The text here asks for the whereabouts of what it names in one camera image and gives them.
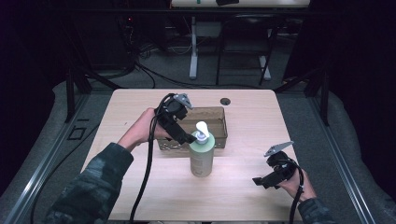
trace person's right hand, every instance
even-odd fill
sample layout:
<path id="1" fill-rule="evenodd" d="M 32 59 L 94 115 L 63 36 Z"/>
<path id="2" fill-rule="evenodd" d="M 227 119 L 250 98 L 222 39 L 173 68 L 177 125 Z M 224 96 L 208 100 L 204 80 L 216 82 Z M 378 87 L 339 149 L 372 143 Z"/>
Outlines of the person's right hand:
<path id="1" fill-rule="evenodd" d="M 312 187 L 312 184 L 309 181 L 308 173 L 305 170 L 303 170 L 303 174 L 304 174 L 304 188 L 303 188 L 303 193 L 300 196 L 300 200 L 299 200 L 300 203 L 302 203 L 307 199 L 317 197 L 317 194 L 315 193 L 314 188 Z M 297 189 L 300 186 L 300 176 L 298 173 L 298 169 L 295 170 L 294 175 L 289 180 L 280 182 L 278 186 L 280 186 L 292 198 L 294 198 L 297 194 Z"/>

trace pump bottle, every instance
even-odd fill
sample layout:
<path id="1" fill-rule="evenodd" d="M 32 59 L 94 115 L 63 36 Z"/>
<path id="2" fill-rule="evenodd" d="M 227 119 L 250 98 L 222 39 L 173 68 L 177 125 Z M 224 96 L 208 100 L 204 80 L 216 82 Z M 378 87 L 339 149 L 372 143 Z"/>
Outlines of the pump bottle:
<path id="1" fill-rule="evenodd" d="M 204 121 L 199 121 L 196 128 L 192 135 L 197 139 L 190 144 L 191 172 L 195 176 L 205 177 L 212 172 L 215 137 Z"/>

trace forearm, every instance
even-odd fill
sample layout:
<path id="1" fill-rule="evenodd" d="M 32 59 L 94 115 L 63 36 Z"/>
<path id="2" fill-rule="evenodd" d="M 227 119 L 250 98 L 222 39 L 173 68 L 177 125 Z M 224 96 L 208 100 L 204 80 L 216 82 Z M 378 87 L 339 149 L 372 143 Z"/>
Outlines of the forearm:
<path id="1" fill-rule="evenodd" d="M 121 180 L 133 160 L 123 147 L 108 145 L 64 189 L 48 211 L 46 222 L 106 221 L 120 195 Z"/>

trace gray carpet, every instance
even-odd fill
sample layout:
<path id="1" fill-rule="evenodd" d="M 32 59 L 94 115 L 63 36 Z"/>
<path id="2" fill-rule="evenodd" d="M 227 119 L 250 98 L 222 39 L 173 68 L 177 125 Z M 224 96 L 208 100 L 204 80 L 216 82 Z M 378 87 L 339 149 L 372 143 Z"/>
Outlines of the gray carpet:
<path id="1" fill-rule="evenodd" d="M 258 87 L 260 77 L 221 77 L 220 84 L 243 84 L 244 86 L 220 86 L 223 89 L 245 89 L 247 86 L 255 88 L 274 89 L 281 85 L 283 69 L 286 66 L 293 42 L 280 38 L 277 41 L 274 57 L 270 62 L 270 71 L 273 79 Z M 198 78 L 189 79 L 191 53 L 175 54 L 152 51 L 147 59 L 140 59 L 146 67 L 161 73 L 164 76 L 191 84 L 213 85 L 216 74 L 216 56 L 210 44 L 201 45 L 199 51 Z M 184 88 L 172 84 L 159 77 L 154 77 L 157 89 Z M 125 77 L 112 79 L 115 83 L 125 88 L 147 89 L 152 87 L 151 79 L 143 72 L 135 70 Z M 79 142 L 79 138 L 88 133 L 100 122 L 110 99 L 111 91 L 103 84 L 92 80 L 94 91 L 86 98 L 85 104 L 78 111 L 70 131 L 65 133 L 65 139 L 60 146 L 60 154 L 55 164 L 61 160 Z M 334 219 L 338 223 L 361 223 L 353 202 L 349 197 L 347 188 L 340 176 L 331 153 L 331 147 L 321 130 L 320 121 L 315 117 L 315 109 L 301 94 L 304 84 L 299 84 L 293 91 L 277 95 L 290 138 L 295 141 L 295 151 L 300 165 L 309 173 L 310 179 L 318 196 L 330 207 Z M 0 199 L 0 222 L 4 223 L 11 209 L 23 193 L 37 165 L 53 147 L 58 134 L 64 127 L 66 118 L 65 84 L 62 83 L 54 89 L 56 102 L 50 118 L 44 127 L 35 146 L 27 157 L 24 165 Z M 396 223 L 395 203 L 389 200 L 371 178 L 365 165 L 360 160 L 360 149 L 353 126 L 345 112 L 342 102 L 331 95 L 329 104 L 329 122 L 332 133 L 337 140 L 342 153 L 346 158 L 348 167 L 354 175 L 367 206 L 372 212 L 376 223 Z M 95 131 L 76 151 L 60 166 L 47 185 L 43 188 L 35 209 L 35 221 L 38 223 L 43 218 L 47 209 L 62 191 L 63 187 L 82 167 L 88 153 Z M 23 223 L 28 222 L 29 213 L 25 214 Z"/>

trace table surface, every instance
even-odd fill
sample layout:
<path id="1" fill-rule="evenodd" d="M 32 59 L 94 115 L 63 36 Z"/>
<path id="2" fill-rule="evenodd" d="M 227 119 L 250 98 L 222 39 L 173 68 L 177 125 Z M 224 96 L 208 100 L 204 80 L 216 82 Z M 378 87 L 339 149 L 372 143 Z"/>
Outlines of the table surface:
<path id="1" fill-rule="evenodd" d="M 216 0 L 172 0 L 172 7 L 218 7 Z M 222 7 L 308 7 L 310 0 L 239 0 Z"/>
<path id="2" fill-rule="evenodd" d="M 135 220 L 271 221 L 288 220 L 292 198 L 283 189 L 265 189 L 252 181 L 273 172 L 263 154 L 290 140 L 276 95 L 266 90 L 117 90 L 107 106 L 84 163 L 117 142 L 147 107 L 156 107 L 167 93 L 187 93 L 194 107 L 223 106 L 228 138 L 215 149 L 210 176 L 190 170 L 188 150 L 160 150 L 154 143 L 148 184 Z M 220 99 L 231 100 L 221 105 Z M 292 147 L 284 150 L 296 160 Z M 109 219 L 129 219 L 146 170 L 148 144 L 137 147 L 120 197 Z M 296 212 L 296 220 L 301 220 Z"/>

